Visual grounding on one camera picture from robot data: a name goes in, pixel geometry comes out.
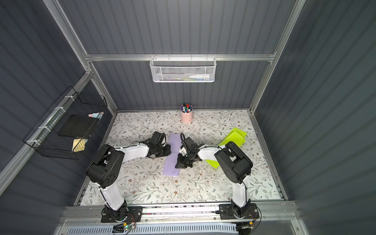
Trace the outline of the lavender paper sheet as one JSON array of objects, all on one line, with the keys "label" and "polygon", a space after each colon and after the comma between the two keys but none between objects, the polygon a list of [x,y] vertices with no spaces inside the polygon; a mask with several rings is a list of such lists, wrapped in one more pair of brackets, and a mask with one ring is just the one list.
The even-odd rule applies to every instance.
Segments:
[{"label": "lavender paper sheet", "polygon": [[171,154],[165,159],[163,176],[178,176],[180,169],[175,166],[181,147],[180,134],[170,134],[168,144],[170,145]]}]

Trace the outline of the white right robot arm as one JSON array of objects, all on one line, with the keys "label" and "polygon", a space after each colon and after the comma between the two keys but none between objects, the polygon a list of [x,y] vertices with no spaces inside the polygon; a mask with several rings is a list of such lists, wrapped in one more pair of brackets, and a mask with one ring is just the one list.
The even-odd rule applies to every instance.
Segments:
[{"label": "white right robot arm", "polygon": [[192,168],[194,162],[214,160],[219,163],[224,174],[233,183],[233,208],[244,211],[250,206],[246,181],[253,167],[249,157],[234,142],[223,146],[196,144],[190,137],[180,134],[181,147],[177,157],[177,169]]}]

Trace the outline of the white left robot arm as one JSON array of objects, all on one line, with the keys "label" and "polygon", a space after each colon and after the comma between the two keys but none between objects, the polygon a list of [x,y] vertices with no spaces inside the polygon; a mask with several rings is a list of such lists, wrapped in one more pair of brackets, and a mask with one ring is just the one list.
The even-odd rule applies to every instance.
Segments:
[{"label": "white left robot arm", "polygon": [[133,142],[126,147],[102,145],[95,154],[86,175],[97,184],[107,208],[121,212],[126,207],[116,180],[123,163],[137,158],[159,158],[171,154],[171,147],[166,143],[166,134],[155,131],[145,141]]}]

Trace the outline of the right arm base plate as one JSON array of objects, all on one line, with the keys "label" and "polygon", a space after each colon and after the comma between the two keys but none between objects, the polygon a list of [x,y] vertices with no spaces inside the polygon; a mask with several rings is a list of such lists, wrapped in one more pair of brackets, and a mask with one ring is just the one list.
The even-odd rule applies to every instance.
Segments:
[{"label": "right arm base plate", "polygon": [[248,203],[243,208],[238,207],[236,204],[220,204],[218,214],[222,220],[256,220],[260,218],[259,209],[255,203]]}]

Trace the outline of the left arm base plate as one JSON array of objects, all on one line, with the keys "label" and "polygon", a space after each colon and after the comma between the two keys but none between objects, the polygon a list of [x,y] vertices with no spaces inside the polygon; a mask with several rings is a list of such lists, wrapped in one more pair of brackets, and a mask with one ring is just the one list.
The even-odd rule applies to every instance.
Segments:
[{"label": "left arm base plate", "polygon": [[143,207],[120,207],[117,211],[111,209],[107,205],[101,212],[101,223],[132,223],[140,222],[143,213]]}]

